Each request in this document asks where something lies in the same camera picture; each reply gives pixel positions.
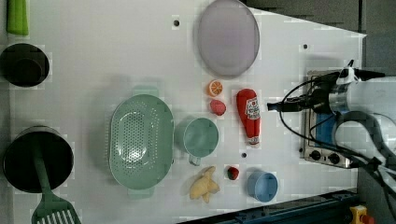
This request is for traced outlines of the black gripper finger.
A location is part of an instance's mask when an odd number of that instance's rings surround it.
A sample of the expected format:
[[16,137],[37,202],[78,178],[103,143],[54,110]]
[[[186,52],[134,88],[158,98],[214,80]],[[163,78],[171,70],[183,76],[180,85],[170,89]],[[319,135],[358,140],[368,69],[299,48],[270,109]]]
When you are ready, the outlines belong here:
[[269,111],[277,111],[277,112],[299,112],[302,111],[303,108],[297,103],[268,103],[267,109]]

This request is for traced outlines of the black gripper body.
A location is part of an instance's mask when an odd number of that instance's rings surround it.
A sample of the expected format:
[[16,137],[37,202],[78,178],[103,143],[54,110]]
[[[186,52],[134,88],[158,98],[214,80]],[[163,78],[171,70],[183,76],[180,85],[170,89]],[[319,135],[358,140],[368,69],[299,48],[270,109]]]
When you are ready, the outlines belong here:
[[338,77],[339,72],[332,72],[309,78],[311,87],[307,91],[306,106],[318,114],[331,114],[329,94]]

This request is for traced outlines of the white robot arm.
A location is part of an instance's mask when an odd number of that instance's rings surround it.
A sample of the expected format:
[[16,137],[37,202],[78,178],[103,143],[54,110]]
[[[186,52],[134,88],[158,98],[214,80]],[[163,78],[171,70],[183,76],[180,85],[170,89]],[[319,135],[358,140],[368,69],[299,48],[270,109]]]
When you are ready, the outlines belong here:
[[313,122],[300,136],[311,143],[310,158],[395,176],[395,79],[355,69],[309,77],[267,108],[279,114],[305,111]]

